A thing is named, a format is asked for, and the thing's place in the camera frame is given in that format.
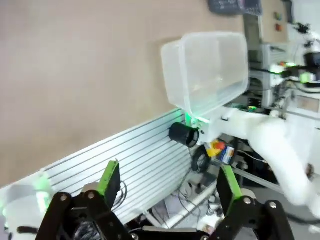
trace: grooved metal surface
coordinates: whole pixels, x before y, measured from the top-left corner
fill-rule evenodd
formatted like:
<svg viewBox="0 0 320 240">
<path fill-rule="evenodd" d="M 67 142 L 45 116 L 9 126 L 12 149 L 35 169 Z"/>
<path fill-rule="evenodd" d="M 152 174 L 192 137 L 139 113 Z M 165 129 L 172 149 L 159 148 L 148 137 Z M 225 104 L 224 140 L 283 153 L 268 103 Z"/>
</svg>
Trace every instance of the grooved metal surface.
<svg viewBox="0 0 320 240">
<path fill-rule="evenodd" d="M 171 141 L 169 127 L 184 122 L 182 110 L 109 137 L 45 168 L 55 191 L 78 195 L 98 182 L 110 160 L 120 163 L 127 197 L 115 213 L 127 223 L 178 188 L 191 165 L 189 149 Z"/>
</svg>

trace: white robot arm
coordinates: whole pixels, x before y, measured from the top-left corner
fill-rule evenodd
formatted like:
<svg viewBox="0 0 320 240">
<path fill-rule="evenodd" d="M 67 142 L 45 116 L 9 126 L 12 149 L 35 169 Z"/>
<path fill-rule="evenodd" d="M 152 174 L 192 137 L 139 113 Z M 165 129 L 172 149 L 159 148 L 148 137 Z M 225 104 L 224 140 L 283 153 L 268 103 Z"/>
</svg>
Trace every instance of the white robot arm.
<svg viewBox="0 0 320 240">
<path fill-rule="evenodd" d="M 320 219 L 320 194 L 305 173 L 302 161 L 286 139 L 285 121 L 258 113 L 222 107 L 211 123 L 203 123 L 198 144 L 210 143 L 221 134 L 248 140 L 272 168 L 285 197 L 295 206 L 307 205 Z"/>
</svg>

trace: gray bin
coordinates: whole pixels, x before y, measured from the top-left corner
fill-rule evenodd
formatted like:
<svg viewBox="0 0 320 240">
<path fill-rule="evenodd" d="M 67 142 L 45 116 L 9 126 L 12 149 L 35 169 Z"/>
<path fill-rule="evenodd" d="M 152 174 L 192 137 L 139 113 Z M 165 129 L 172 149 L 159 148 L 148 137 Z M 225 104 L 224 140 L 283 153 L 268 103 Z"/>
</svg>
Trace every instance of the gray bin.
<svg viewBox="0 0 320 240">
<path fill-rule="evenodd" d="M 262 15 L 261 0 L 208 0 L 208 4 L 210 11 L 215 14 Z"/>
</svg>

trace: white cable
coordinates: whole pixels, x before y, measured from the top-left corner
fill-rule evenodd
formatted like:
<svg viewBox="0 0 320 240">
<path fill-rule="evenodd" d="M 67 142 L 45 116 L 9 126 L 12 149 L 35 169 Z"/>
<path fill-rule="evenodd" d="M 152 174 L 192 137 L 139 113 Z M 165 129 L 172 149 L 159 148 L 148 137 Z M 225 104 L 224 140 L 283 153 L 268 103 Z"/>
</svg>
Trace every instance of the white cable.
<svg viewBox="0 0 320 240">
<path fill-rule="evenodd" d="M 255 157 L 251 156 L 250 154 L 246 153 L 245 151 L 238 150 L 238 152 L 239 153 L 243 153 L 243 154 L 247 155 L 248 157 L 250 157 L 250 158 L 252 158 L 254 160 L 257 160 L 259 162 L 267 163 L 265 160 L 261 160 L 261 159 L 255 158 Z"/>
</svg>

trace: wooden board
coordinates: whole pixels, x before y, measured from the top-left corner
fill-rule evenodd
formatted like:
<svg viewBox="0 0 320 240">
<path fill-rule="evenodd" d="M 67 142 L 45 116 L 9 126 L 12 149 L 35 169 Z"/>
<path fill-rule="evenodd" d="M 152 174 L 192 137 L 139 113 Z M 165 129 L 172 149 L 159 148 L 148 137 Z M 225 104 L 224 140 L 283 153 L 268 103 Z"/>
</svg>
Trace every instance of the wooden board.
<svg viewBox="0 0 320 240">
<path fill-rule="evenodd" d="M 261 0 L 263 15 L 260 18 L 260 30 L 263 43 L 288 43 L 288 16 L 282 0 Z M 275 13 L 282 15 L 282 20 L 275 18 Z M 281 25 L 282 31 L 276 31 L 276 24 Z"/>
<path fill-rule="evenodd" d="M 2 0 L 0 186 L 174 108 L 160 48 L 243 32 L 206 0 Z"/>
</svg>

